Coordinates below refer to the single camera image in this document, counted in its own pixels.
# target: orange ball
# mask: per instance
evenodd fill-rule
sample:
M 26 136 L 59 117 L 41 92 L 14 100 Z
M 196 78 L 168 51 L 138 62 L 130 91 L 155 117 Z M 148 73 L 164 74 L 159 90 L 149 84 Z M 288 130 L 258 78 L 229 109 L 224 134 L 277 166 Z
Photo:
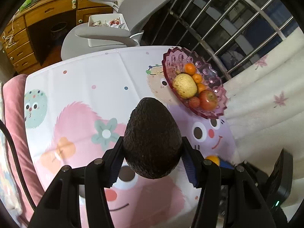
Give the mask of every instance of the orange ball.
M 192 78 L 196 84 L 201 83 L 203 80 L 203 78 L 200 74 L 194 74 L 194 75 L 192 75 Z
M 210 155 L 210 156 L 206 157 L 205 159 L 211 160 L 213 163 L 217 164 L 218 166 L 219 166 L 220 163 L 221 163 L 219 157 L 216 156 L 216 155 Z
M 198 93 L 200 93 L 201 91 L 206 90 L 206 89 L 207 89 L 207 87 L 204 84 L 202 84 L 202 83 L 197 84 L 197 92 Z
M 196 72 L 196 67 L 194 66 L 193 63 L 187 63 L 185 65 L 185 73 L 189 75 L 194 75 Z

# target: tablecloth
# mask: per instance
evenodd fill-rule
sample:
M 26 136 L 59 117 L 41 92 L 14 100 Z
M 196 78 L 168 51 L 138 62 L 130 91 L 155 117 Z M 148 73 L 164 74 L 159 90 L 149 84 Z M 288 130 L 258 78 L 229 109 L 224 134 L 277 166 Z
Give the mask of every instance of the tablecloth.
M 86 166 L 113 148 L 143 97 L 155 97 L 166 105 L 182 136 L 187 136 L 203 156 L 232 160 L 236 147 L 225 117 L 210 120 L 197 116 L 171 91 L 162 69 L 168 48 L 145 46 L 95 52 L 28 76 L 26 135 L 44 189 L 63 165 Z M 201 135 L 195 135 L 194 130 L 200 130 Z M 116 228 L 174 227 L 191 224 L 200 189 L 188 182 L 180 162 L 161 179 L 145 179 L 137 174 L 132 179 L 118 178 L 105 193 Z M 87 227 L 83 197 L 80 205 L 82 227 Z

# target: pink glass bowl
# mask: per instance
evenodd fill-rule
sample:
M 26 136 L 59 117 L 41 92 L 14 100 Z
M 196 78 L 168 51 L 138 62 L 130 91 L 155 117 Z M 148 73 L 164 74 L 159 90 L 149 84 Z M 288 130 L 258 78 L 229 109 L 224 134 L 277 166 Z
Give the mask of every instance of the pink glass bowl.
M 189 99 L 182 99 L 177 91 L 173 88 L 174 78 L 184 72 L 184 65 L 187 63 L 194 63 L 197 70 L 203 78 L 203 84 L 208 86 L 207 89 L 212 90 L 217 96 L 218 106 L 213 111 L 206 111 L 200 107 L 191 108 L 189 106 Z M 217 119 L 219 116 L 224 115 L 226 107 L 227 97 L 225 96 L 226 90 L 222 85 L 221 79 L 217 76 L 217 72 L 212 69 L 211 65 L 207 63 L 202 57 L 198 56 L 196 52 L 191 52 L 186 48 L 169 49 L 164 54 L 164 60 L 162 61 L 165 78 L 171 87 L 175 96 L 193 113 L 206 119 Z

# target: chair armrest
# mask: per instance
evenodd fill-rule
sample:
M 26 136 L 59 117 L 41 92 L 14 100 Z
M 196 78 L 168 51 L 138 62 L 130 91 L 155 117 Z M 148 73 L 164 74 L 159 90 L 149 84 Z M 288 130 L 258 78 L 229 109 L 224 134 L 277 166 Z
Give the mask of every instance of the chair armrest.
M 88 0 L 95 3 L 101 3 L 108 6 L 111 6 L 115 9 L 116 12 L 118 12 L 119 7 L 116 5 L 117 0 Z
M 121 28 L 86 27 L 75 30 L 75 35 L 86 39 L 113 40 L 125 44 L 127 47 L 137 46 L 137 42 L 130 38 L 130 32 Z

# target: apple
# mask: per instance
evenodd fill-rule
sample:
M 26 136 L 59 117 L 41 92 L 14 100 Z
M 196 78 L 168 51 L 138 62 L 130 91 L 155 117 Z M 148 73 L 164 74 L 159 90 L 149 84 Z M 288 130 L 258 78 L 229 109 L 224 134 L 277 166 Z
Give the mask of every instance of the apple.
M 199 94 L 200 106 L 205 111 L 213 111 L 217 107 L 217 96 L 211 90 L 203 90 Z

